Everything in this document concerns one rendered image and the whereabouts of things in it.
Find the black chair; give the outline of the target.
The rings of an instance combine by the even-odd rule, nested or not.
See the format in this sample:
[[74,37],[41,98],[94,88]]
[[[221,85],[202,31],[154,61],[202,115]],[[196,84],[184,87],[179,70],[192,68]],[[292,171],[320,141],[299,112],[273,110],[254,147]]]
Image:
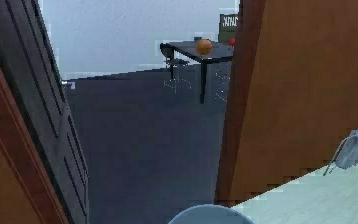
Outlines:
[[189,64],[188,61],[174,57],[174,50],[169,46],[168,43],[161,43],[159,45],[162,55],[165,57],[165,63],[170,72],[170,80],[164,81],[163,85],[174,90],[174,93],[178,92],[181,86],[187,86],[189,89],[192,88],[191,83],[180,77],[180,68]]

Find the orange ball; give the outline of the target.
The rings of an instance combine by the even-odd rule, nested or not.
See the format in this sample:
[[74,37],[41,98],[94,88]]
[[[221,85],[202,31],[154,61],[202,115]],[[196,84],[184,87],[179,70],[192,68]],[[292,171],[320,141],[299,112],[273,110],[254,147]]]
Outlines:
[[201,39],[196,42],[196,52],[199,55],[207,55],[211,52],[213,45],[212,42],[208,39]]

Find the black table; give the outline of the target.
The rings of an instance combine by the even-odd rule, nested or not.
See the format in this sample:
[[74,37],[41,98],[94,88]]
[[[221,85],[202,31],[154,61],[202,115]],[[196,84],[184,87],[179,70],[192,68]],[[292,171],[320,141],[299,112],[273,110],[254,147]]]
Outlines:
[[234,49],[225,44],[211,42],[212,48],[207,55],[201,55],[196,50],[196,41],[181,41],[161,43],[159,48],[161,51],[167,50],[167,57],[174,58],[174,53],[178,52],[201,65],[200,69],[200,93],[199,101],[201,104],[205,102],[206,84],[207,84],[207,66],[214,63],[229,62],[233,58]]

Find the pale blue round bin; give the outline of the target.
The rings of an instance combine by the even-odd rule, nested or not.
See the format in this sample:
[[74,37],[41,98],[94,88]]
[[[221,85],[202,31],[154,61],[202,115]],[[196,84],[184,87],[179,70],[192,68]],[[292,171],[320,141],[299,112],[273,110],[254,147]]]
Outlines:
[[254,224],[254,222],[231,208],[203,204],[183,210],[168,224]]

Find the dark grey room door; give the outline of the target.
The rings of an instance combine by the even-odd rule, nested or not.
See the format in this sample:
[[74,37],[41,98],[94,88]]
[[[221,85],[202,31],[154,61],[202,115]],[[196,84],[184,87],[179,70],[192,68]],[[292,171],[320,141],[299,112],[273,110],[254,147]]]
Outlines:
[[0,0],[0,66],[71,224],[90,224],[88,168],[38,0]]

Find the pale blue cloth on rack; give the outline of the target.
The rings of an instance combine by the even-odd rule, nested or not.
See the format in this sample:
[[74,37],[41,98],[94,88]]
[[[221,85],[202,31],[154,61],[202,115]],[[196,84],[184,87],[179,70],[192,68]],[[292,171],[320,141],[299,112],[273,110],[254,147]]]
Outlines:
[[348,169],[358,164],[358,128],[352,130],[350,134],[339,143],[332,159],[327,165],[324,175],[330,170],[332,164],[335,164],[341,169]]

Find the dark framed wall picture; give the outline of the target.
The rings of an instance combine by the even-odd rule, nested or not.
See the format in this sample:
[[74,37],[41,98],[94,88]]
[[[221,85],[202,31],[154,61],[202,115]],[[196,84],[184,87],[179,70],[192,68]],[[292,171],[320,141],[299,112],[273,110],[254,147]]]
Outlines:
[[221,14],[219,21],[218,41],[227,44],[235,37],[238,26],[237,14]]

